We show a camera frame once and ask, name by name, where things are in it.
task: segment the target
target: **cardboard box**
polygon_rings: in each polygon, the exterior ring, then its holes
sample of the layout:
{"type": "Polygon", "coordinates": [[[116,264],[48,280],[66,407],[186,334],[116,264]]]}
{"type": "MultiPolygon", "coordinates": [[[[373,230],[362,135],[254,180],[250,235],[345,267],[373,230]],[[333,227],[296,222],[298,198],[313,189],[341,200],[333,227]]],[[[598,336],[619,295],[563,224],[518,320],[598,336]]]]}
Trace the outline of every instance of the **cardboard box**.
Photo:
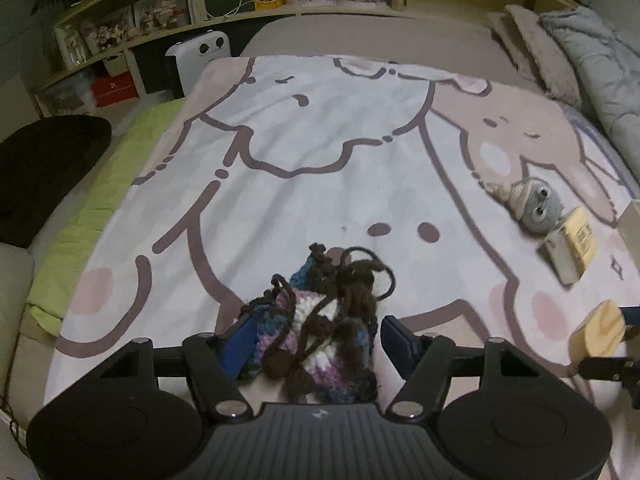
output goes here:
{"type": "Polygon", "coordinates": [[[563,285],[578,282],[593,260],[598,245],[587,213],[575,208],[545,238],[545,247],[563,285]]]}
{"type": "Polygon", "coordinates": [[[632,200],[618,219],[618,232],[640,269],[640,200],[632,200]]]}

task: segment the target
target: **glass jar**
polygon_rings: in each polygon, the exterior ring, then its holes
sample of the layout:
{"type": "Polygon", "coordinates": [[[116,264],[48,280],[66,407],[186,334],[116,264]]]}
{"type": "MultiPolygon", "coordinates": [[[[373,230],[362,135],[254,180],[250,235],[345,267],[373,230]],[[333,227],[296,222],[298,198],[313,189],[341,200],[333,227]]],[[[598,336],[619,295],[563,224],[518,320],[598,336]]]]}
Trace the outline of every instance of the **glass jar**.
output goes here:
{"type": "Polygon", "coordinates": [[[71,25],[65,27],[65,46],[69,53],[71,66],[77,66],[86,62],[88,55],[82,36],[80,36],[80,33],[71,27],[71,25]]]}

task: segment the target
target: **pillow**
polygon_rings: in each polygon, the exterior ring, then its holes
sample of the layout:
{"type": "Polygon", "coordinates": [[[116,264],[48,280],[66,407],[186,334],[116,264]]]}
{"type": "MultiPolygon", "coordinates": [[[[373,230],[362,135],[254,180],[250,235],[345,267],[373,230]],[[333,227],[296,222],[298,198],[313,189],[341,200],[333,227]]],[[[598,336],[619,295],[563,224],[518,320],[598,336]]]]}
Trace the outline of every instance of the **pillow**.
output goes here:
{"type": "Polygon", "coordinates": [[[513,17],[522,39],[536,61],[549,97],[581,110],[582,97],[574,67],[554,39],[542,28],[539,16],[519,5],[507,5],[504,9],[513,17]]]}
{"type": "Polygon", "coordinates": [[[7,380],[32,278],[31,255],[25,249],[0,244],[0,392],[7,380]]]}
{"type": "Polygon", "coordinates": [[[530,81],[538,82],[539,72],[536,61],[527,49],[522,35],[510,14],[504,12],[488,12],[494,32],[502,42],[511,62],[518,69],[518,74],[530,81]]]}
{"type": "Polygon", "coordinates": [[[0,242],[28,247],[56,206],[111,141],[109,121],[40,119],[0,144],[0,242]]]}

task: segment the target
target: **brown yarn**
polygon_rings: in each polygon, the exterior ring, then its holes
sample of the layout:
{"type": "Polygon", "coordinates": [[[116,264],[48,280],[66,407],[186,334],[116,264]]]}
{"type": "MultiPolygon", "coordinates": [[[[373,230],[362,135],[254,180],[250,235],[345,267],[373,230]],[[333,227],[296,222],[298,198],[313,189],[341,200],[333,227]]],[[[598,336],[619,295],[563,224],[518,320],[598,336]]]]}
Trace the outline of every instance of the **brown yarn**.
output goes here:
{"type": "Polygon", "coordinates": [[[286,316],[286,322],[280,333],[264,351],[262,356],[263,369],[269,377],[286,377],[289,400],[296,402],[300,396],[311,393],[314,389],[313,379],[303,368],[303,363],[325,341],[337,338],[340,340],[337,346],[337,357],[343,364],[344,378],[362,384],[360,400],[373,400],[377,395],[375,374],[371,370],[363,370],[362,354],[354,343],[358,328],[355,323],[344,318],[361,319],[373,338],[378,329],[378,318],[376,317],[378,301],[391,295],[396,287],[396,279],[391,269],[383,264],[373,251],[366,248],[351,247],[346,249],[337,266],[334,266],[331,258],[325,255],[324,245],[312,244],[309,246],[309,250],[313,259],[307,275],[309,289],[323,294],[324,298],[316,304],[302,324],[295,355],[280,348],[292,329],[296,309],[295,293],[289,283],[281,275],[274,274],[271,280],[273,290],[265,291],[262,298],[253,300],[247,306],[247,309],[251,309],[259,304],[273,303],[273,298],[276,298],[283,290],[287,294],[286,308],[278,309],[280,314],[286,316]],[[346,257],[353,251],[364,252],[371,259],[357,260],[347,264],[346,257]],[[388,273],[391,285],[385,294],[376,298],[373,296],[373,272],[382,271],[388,273]],[[336,299],[338,299],[338,312],[335,320],[320,316],[320,311],[336,299]],[[315,339],[313,344],[307,347],[309,336],[315,339]]]}

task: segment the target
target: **black cushion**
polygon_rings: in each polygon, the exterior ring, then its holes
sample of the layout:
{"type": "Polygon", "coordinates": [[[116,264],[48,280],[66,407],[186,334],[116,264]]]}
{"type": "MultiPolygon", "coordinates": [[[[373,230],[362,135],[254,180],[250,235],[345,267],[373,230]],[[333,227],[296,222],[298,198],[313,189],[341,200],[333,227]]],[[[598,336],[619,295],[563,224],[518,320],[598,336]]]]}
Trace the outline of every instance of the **black cushion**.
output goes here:
{"type": "Polygon", "coordinates": [[[93,116],[41,119],[0,144],[0,242],[28,247],[111,141],[109,121],[93,116]]]}

